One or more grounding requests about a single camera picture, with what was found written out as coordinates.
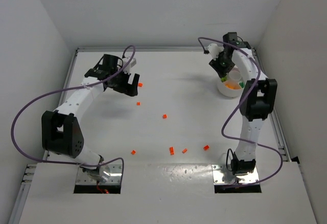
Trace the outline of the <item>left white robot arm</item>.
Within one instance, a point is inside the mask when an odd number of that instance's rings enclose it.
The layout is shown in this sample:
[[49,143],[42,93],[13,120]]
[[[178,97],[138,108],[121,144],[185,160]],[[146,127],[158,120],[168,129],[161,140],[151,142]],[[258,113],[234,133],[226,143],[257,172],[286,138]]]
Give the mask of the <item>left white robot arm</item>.
[[89,69],[76,91],[54,111],[45,111],[41,117],[42,147],[49,152],[71,158],[83,172],[97,181],[109,178],[103,157],[91,151],[84,142],[79,121],[96,98],[111,88],[130,97],[137,96],[139,74],[131,83],[130,70],[136,59],[105,54]]

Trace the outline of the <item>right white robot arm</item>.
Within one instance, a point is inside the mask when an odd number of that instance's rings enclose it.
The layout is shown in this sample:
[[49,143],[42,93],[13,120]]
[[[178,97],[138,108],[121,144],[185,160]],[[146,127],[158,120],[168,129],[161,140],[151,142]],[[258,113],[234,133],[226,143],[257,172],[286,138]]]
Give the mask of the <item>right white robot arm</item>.
[[231,84],[243,83],[237,111],[242,115],[238,146],[232,154],[228,167],[234,175],[252,173],[256,165],[255,151],[264,121],[272,113],[277,91],[277,81],[268,78],[252,55],[248,42],[238,38],[236,32],[223,36],[223,50],[215,44],[208,46],[212,56],[209,65],[221,79]]

